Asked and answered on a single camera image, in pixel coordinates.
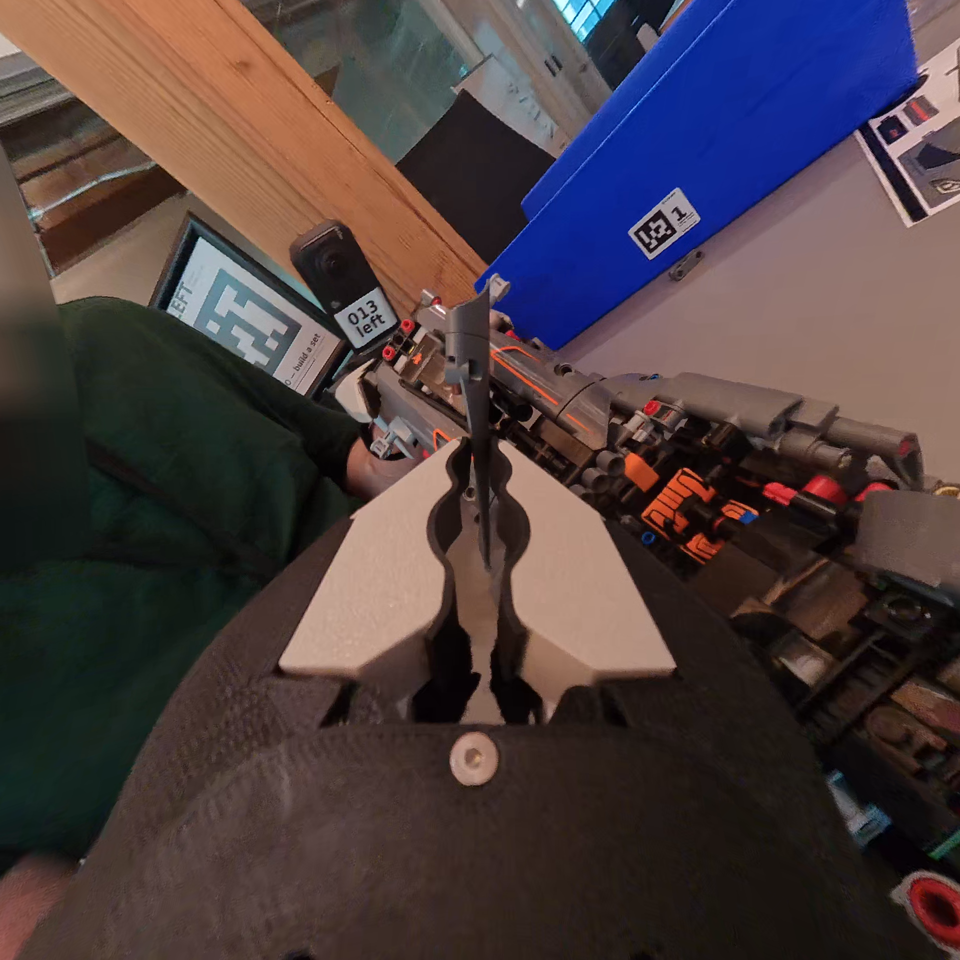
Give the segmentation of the person's left forearm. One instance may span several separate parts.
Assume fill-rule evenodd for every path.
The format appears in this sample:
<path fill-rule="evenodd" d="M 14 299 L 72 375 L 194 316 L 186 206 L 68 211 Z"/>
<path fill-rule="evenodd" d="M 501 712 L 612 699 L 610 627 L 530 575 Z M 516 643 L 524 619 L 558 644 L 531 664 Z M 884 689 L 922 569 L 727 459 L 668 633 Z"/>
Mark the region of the person's left forearm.
<path fill-rule="evenodd" d="M 115 297 L 57 308 L 84 438 L 192 517 L 261 548 L 362 503 L 358 426 L 162 311 Z"/>

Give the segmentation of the grey lego car model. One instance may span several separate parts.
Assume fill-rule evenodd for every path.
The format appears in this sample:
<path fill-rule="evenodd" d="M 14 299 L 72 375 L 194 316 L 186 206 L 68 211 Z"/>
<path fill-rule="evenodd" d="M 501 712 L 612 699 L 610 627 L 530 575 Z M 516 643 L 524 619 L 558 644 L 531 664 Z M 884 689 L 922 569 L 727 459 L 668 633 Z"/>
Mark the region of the grey lego car model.
<path fill-rule="evenodd" d="M 489 334 L 489 425 L 754 654 L 908 870 L 958 880 L 958 485 L 915 434 L 696 373 L 603 377 Z"/>

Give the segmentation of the grey lego wing panel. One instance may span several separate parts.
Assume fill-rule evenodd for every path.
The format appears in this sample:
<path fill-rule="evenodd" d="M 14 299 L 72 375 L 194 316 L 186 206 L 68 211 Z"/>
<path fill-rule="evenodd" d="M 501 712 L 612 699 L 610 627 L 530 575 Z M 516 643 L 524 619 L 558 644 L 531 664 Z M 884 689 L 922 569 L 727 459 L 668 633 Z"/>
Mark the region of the grey lego wing panel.
<path fill-rule="evenodd" d="M 444 337 L 447 384 L 460 390 L 469 431 L 471 480 L 478 509 L 479 550 L 491 571 L 490 285 L 447 313 Z"/>

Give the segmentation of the person's left hand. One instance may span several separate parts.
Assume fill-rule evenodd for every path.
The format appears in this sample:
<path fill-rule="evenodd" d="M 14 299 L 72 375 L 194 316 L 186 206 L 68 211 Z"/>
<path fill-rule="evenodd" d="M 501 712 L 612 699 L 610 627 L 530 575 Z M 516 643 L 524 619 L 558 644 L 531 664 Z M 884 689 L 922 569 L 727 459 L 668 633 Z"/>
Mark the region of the person's left hand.
<path fill-rule="evenodd" d="M 406 456 L 398 460 L 380 459 L 363 438 L 357 438 L 347 455 L 342 489 L 353 498 L 369 502 L 410 474 L 417 465 Z"/>

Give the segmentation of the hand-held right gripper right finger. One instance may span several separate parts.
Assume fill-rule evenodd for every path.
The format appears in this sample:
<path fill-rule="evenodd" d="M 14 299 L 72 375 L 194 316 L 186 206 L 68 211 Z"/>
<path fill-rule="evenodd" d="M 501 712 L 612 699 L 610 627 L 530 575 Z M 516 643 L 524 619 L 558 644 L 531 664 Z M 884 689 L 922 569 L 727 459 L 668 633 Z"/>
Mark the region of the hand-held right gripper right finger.
<path fill-rule="evenodd" d="M 508 443 L 491 466 L 506 678 L 563 695 L 671 675 L 676 661 L 601 514 Z"/>

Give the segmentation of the blue plastic bin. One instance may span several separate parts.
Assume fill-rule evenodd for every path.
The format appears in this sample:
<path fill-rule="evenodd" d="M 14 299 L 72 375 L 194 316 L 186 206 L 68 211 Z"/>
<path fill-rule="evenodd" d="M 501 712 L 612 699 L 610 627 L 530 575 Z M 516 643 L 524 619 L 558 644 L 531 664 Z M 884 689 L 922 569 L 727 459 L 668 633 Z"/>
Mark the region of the blue plastic bin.
<path fill-rule="evenodd" d="M 611 94 L 523 198 L 528 221 L 540 214 L 728 5 L 728 1 L 690 2 L 667 26 L 673 2 L 606 4 L 586 33 L 584 48 Z"/>

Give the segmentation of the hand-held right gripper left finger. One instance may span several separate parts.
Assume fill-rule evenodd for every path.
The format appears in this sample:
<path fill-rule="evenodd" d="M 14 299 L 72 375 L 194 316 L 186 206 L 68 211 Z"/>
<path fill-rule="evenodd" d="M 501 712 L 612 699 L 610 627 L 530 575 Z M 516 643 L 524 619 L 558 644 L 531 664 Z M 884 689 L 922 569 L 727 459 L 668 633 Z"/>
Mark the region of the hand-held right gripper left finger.
<path fill-rule="evenodd" d="M 458 473 L 470 465 L 470 440 L 450 440 L 354 512 L 279 658 L 281 672 L 353 681 L 393 702 L 429 682 L 428 644 L 451 611 L 454 589 L 440 511 L 453 508 L 456 539 Z"/>

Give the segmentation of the black chair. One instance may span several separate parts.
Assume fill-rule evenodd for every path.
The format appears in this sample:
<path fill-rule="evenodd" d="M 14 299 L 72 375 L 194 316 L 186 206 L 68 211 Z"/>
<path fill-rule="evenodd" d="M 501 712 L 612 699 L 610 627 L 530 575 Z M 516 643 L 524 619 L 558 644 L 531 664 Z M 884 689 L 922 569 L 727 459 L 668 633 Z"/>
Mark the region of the black chair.
<path fill-rule="evenodd" d="M 554 161 L 460 91 L 396 169 L 491 264 L 527 226 L 522 201 Z"/>

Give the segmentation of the lego sticker sheet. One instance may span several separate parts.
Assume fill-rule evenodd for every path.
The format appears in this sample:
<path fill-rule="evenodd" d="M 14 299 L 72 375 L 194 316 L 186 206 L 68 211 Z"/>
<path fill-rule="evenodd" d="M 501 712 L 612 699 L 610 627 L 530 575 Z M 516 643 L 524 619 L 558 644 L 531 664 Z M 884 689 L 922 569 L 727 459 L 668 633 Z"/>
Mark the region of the lego sticker sheet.
<path fill-rule="evenodd" d="M 959 41 L 919 67 L 909 91 L 854 135 L 906 227 L 959 202 Z"/>

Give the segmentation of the wooden post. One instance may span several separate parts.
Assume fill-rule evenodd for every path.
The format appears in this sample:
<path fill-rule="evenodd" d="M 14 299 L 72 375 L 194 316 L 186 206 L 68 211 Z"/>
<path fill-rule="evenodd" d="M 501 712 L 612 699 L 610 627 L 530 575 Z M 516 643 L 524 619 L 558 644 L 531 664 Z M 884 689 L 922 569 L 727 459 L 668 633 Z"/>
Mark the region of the wooden post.
<path fill-rule="evenodd" d="M 241 2 L 3 1 L 2 35 L 278 266 L 346 224 L 392 301 L 486 264 Z"/>

